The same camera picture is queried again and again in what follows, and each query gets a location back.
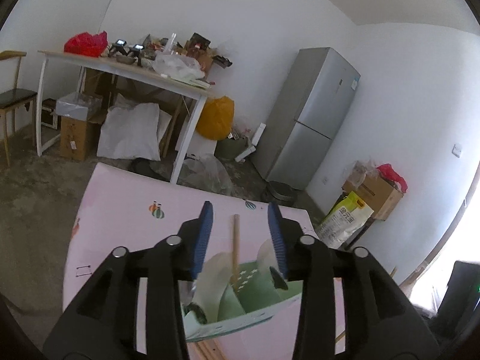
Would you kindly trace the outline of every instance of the wall outlet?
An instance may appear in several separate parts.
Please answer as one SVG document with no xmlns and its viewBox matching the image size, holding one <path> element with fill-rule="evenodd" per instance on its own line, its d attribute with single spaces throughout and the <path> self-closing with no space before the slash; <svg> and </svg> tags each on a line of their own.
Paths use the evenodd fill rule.
<svg viewBox="0 0 480 360">
<path fill-rule="evenodd" d="M 460 158 L 460 156 L 462 155 L 462 145 L 460 145 L 459 143 L 456 143 L 456 144 L 453 146 L 452 154 L 453 154 L 455 157 Z"/>
</svg>

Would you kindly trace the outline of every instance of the silver refrigerator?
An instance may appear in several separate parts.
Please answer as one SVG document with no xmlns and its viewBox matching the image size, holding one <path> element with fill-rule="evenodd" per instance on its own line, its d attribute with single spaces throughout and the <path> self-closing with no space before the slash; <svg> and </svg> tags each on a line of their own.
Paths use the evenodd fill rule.
<svg viewBox="0 0 480 360">
<path fill-rule="evenodd" d="M 355 96 L 360 74 L 332 48 L 299 51 L 251 160 L 267 181 L 306 188 Z"/>
</svg>

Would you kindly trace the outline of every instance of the pink table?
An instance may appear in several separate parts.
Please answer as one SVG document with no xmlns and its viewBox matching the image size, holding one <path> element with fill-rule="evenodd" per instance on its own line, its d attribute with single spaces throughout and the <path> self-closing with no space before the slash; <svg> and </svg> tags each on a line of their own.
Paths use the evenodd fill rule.
<svg viewBox="0 0 480 360">
<path fill-rule="evenodd" d="M 230 251 L 231 216 L 240 214 L 239 260 L 255 260 L 261 244 L 270 238 L 267 204 L 181 187 L 99 163 L 72 232 L 63 281 L 63 309 L 115 247 L 125 246 L 130 251 L 152 247 L 176 234 L 183 222 L 197 218 L 205 200 L 214 208 L 205 259 Z M 280 211 L 285 218 L 300 223 L 305 233 L 316 237 L 305 210 L 280 207 Z M 341 285 L 335 289 L 341 302 Z M 299 306 L 299 301 L 295 302 L 268 322 L 219 338 L 225 355 L 229 360 L 291 359 Z M 343 312 L 339 314 L 337 334 L 344 328 Z"/>
</svg>

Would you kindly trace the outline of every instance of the white wall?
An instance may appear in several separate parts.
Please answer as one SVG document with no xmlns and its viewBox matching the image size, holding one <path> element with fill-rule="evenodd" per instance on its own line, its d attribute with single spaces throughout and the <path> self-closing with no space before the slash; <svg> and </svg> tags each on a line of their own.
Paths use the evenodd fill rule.
<svg viewBox="0 0 480 360">
<path fill-rule="evenodd" d="M 42 58 L 37 50 L 63 50 L 65 42 L 80 32 L 97 33 L 110 0 L 19 0 L 0 30 L 0 50 L 27 51 L 19 86 L 38 89 Z M 45 96 L 57 98 L 75 89 L 78 69 L 49 65 Z M 0 64 L 0 92 L 11 89 L 14 64 Z M 16 126 L 30 122 L 24 108 L 16 113 Z"/>
<path fill-rule="evenodd" d="M 400 282 L 452 222 L 480 161 L 480 37 L 376 24 L 357 27 L 352 44 L 347 58 L 361 74 L 358 92 L 307 191 L 327 212 L 354 161 L 391 163 L 409 190 L 359 245 L 387 271 L 397 266 Z M 460 159 L 451 154 L 455 143 L 463 145 Z"/>
<path fill-rule="evenodd" d="M 235 101 L 236 118 L 264 122 L 300 48 L 346 49 L 355 25 L 328 0 L 112 0 L 102 24 L 110 39 L 194 32 L 225 42 L 232 67 L 213 66 L 215 92 Z"/>
</svg>

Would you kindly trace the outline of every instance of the black chair seat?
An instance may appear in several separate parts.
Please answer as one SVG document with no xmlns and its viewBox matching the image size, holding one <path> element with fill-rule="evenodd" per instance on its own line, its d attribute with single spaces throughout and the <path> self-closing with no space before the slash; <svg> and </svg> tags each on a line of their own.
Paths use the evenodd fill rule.
<svg viewBox="0 0 480 360">
<path fill-rule="evenodd" d="M 35 97 L 37 92 L 28 89 L 12 89 L 4 93 L 0 93 L 0 109 L 8 108 L 11 105 L 22 102 L 24 100 Z"/>
</svg>

